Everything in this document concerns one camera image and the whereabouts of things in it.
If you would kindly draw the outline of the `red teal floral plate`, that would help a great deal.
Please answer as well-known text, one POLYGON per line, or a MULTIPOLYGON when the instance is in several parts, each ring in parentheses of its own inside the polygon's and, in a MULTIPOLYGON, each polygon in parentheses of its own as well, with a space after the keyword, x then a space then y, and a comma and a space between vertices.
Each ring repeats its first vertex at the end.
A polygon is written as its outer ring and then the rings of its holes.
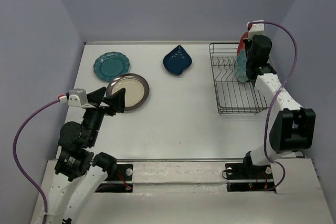
POLYGON ((239 41, 239 44, 238 44, 237 56, 236 56, 236 64, 245 65, 245 66, 246 66, 247 58, 246 58, 244 39, 247 38, 247 34, 248 34, 248 32, 245 32, 242 35, 242 37, 239 41))

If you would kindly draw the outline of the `navy leaf shaped dish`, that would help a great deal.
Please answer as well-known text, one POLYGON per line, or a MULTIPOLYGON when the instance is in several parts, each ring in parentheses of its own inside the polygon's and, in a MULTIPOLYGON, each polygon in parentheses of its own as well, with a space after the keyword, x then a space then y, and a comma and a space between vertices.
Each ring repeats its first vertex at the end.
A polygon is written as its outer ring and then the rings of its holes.
POLYGON ((176 46, 163 58, 164 68, 171 74, 180 76, 192 64, 191 56, 181 46, 176 46))

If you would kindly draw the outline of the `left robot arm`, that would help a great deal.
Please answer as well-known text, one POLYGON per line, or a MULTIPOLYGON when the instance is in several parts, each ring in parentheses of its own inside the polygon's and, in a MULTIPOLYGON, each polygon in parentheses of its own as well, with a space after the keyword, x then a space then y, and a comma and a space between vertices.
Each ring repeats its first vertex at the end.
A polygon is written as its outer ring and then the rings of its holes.
POLYGON ((115 176, 116 158, 103 152, 96 155, 89 149, 96 143, 104 117, 124 112, 125 92, 122 88, 107 97, 102 87, 91 93, 73 89, 59 96, 61 103, 84 109, 85 113, 81 122, 70 121, 60 129, 61 152, 44 200, 47 206, 41 209, 36 223, 75 223, 85 200, 105 179, 115 176))

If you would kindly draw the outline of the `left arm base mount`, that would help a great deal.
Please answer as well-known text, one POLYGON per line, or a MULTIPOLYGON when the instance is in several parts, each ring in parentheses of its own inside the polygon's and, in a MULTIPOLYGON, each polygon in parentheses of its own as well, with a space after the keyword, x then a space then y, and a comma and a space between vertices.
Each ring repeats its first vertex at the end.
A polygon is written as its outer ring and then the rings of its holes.
POLYGON ((118 164, 117 170, 97 188, 97 193, 132 193, 133 164, 118 164))

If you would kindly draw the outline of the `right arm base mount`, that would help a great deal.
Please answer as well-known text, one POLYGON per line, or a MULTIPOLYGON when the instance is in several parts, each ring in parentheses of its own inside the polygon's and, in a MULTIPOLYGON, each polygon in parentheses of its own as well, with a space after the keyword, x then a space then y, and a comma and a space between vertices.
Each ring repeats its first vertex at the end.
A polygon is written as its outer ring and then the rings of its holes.
POLYGON ((228 192, 263 191, 275 185, 270 165, 249 169, 243 163, 226 163, 222 177, 228 192))

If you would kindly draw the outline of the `silver rimmed cream plate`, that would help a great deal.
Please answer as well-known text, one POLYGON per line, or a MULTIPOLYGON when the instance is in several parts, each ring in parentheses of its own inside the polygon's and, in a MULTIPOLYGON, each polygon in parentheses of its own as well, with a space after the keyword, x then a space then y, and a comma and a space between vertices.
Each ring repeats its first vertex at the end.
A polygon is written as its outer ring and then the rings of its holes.
POLYGON ((125 111, 141 106, 150 93, 149 84, 142 76, 135 73, 126 73, 115 77, 108 84, 106 96, 109 97, 122 88, 125 88, 125 111))

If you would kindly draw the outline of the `light green round plate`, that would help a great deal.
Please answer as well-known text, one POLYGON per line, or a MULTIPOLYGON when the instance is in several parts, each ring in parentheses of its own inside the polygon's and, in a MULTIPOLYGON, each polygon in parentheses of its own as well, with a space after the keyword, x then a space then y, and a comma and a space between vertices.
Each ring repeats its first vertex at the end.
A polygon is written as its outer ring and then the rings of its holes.
POLYGON ((239 82, 248 82, 249 79, 246 75, 246 66, 236 64, 235 66, 235 77, 239 82))

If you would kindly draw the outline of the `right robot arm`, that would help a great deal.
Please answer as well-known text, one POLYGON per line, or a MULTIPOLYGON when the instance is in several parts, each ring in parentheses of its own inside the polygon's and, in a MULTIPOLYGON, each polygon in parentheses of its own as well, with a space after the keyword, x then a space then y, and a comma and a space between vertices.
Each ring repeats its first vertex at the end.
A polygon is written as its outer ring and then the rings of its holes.
POLYGON ((241 171, 253 178, 279 158, 292 152, 309 149, 312 145, 316 114, 305 109, 281 84, 276 71, 268 62, 272 42, 264 35, 244 39, 246 75, 266 99, 266 115, 262 146, 248 152, 241 171))

